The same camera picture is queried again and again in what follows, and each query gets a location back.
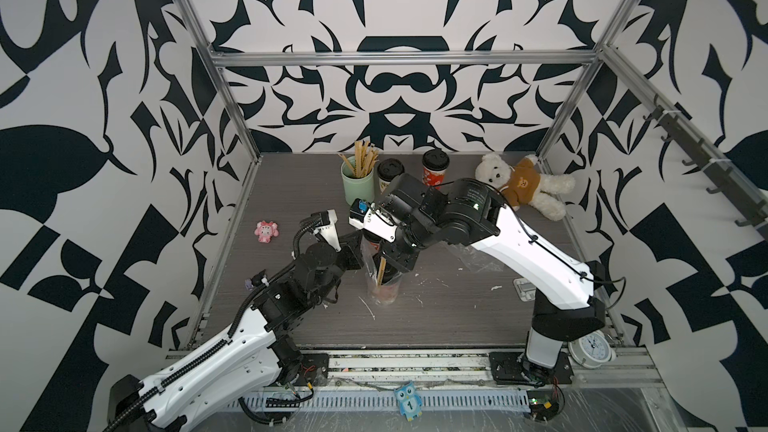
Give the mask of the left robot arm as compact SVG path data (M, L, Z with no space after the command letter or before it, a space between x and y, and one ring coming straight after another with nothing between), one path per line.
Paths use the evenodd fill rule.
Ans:
M251 391L294 381L302 354L290 333L336 293L345 272L363 267L361 239L350 233L337 247L318 242L274 276L258 273L224 330L154 374L126 377L135 389L110 394L107 430L191 431Z

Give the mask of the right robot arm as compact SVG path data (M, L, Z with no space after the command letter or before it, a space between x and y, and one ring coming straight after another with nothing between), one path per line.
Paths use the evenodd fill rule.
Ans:
M409 272L422 251L445 243L485 253L531 282L536 296L528 365L554 368L564 344L605 324L606 306L596 295L607 282L604 269L551 244L487 184L463 178L433 187L401 174L376 202L354 209L363 229L380 238L389 268Z

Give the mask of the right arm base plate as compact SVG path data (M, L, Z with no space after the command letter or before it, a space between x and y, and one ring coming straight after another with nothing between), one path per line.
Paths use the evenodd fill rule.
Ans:
M491 352L488 354L493 381L498 385L520 385L534 388L557 383L570 385L573 367L568 354L561 351L553 369L529 362L524 352Z

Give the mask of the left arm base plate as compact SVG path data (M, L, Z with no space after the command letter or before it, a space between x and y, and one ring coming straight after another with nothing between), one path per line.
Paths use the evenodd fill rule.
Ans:
M327 353L310 353L301 356L299 362L292 362L287 368L282 368L277 379L271 386L323 386L327 383L330 356Z

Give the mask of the clear plastic bag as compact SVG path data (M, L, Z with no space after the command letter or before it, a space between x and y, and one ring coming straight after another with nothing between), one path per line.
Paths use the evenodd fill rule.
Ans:
M461 244L445 244L444 247L473 273L500 273L507 269L500 260L485 252L480 252L474 247Z
M363 270L366 277L366 284L368 283L369 277L375 280L377 278L379 260L382 256L380 253L380 241L381 240L374 234L367 231L363 232L360 250L363 256ZM404 274L386 266L382 284L397 276L402 276L403 279Z

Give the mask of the red milk tea cup back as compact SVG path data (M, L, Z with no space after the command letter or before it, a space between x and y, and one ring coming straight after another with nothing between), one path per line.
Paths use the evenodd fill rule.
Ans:
M428 150L422 155L422 182L430 187L442 184L449 165L446 152L438 148Z

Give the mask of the red milk tea cup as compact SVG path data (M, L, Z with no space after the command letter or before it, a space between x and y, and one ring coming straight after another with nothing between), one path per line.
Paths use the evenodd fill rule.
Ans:
M377 304L387 306L395 302L399 295L402 276L393 277L388 282L379 285L378 282L368 278L368 295Z
M438 148L428 150L422 155L422 182L430 187L442 184L449 165L446 152Z

